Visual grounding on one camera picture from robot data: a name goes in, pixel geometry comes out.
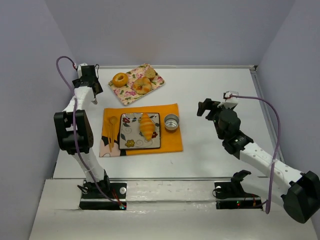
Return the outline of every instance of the floral tray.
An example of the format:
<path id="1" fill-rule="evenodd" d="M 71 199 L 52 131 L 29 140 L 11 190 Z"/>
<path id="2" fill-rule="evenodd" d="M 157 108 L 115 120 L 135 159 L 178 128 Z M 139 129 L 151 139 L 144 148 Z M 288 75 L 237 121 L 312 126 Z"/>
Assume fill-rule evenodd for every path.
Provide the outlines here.
<path id="1" fill-rule="evenodd" d="M 147 94 L 138 94 L 132 89 L 132 85 L 134 84 L 135 80 L 142 78 L 148 68 L 151 68 L 151 66 L 145 63 L 132 69 L 131 71 L 128 71 L 126 73 L 129 78 L 128 83 L 122 87 L 114 86 L 112 80 L 108 83 L 109 87 L 112 89 L 112 91 L 119 98 L 123 105 L 132 104 L 139 98 L 152 93 L 154 90 L 164 85 L 165 80 L 155 71 L 155 78 L 151 81 L 152 90 L 150 92 L 148 92 Z"/>
<path id="2" fill-rule="evenodd" d="M 125 113 L 121 115 L 119 149 L 158 149 L 160 142 L 160 115 L 159 113 L 148 113 L 154 122 L 155 130 L 150 141 L 147 141 L 140 132 L 140 120 L 142 113 Z"/>

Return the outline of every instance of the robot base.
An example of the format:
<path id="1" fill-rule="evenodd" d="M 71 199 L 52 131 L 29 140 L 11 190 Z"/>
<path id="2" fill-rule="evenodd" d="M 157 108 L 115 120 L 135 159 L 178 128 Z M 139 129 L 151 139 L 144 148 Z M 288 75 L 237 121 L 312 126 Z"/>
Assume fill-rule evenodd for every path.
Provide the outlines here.
<path id="1" fill-rule="evenodd" d="M 117 197 L 120 199 L 122 204 L 125 206 L 125 209 L 121 209 L 118 204 L 115 204 L 108 199 L 106 199 L 96 187 L 87 188 L 88 183 L 83 181 L 83 186 L 79 186 L 81 189 L 81 199 L 79 207 L 82 210 L 126 210 L 127 203 L 125 202 L 127 195 L 127 183 L 126 182 L 110 182 L 109 189 L 108 187 L 102 187 L 101 190 L 112 200 L 117 201 L 114 198 L 112 192 L 115 191 Z"/>

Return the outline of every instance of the stainless steel cup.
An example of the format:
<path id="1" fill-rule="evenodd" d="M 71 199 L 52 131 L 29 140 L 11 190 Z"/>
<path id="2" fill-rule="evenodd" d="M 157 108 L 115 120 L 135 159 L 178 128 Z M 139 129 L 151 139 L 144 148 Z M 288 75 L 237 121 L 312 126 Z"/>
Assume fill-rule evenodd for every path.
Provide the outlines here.
<path id="1" fill-rule="evenodd" d="M 175 114 L 169 114 L 164 118 L 164 127 L 170 132 L 177 130 L 179 126 L 179 117 Z"/>

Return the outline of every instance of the white square plate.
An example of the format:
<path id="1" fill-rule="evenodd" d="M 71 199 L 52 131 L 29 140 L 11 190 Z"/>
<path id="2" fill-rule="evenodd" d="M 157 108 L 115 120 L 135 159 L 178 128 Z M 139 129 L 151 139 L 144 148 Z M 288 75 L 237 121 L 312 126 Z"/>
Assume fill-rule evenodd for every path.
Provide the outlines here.
<path id="1" fill-rule="evenodd" d="M 159 113 L 147 113 L 155 125 L 155 131 L 150 141 L 147 141 L 140 132 L 140 119 L 142 114 L 142 112 L 139 112 L 125 113 L 121 115 L 119 149 L 136 150 L 160 148 L 161 133 Z"/>

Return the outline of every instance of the gray wall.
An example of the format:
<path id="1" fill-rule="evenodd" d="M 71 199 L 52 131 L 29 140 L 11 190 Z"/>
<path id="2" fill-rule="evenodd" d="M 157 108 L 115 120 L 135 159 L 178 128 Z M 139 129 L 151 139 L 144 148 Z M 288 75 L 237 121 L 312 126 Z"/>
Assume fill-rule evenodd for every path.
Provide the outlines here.
<path id="1" fill-rule="evenodd" d="M 58 154 L 53 115 L 70 98 L 55 61 L 72 54 L 43 0 L 1 1 L 0 31 L 0 239 L 27 240 Z"/>
<path id="2" fill-rule="evenodd" d="M 78 62 L 257 65 L 293 0 L 46 0 Z"/>
<path id="3" fill-rule="evenodd" d="M 285 161 L 320 176 L 320 1 L 297 0 L 265 53 L 258 77 L 282 123 Z M 320 212 L 313 217 L 320 238 Z"/>

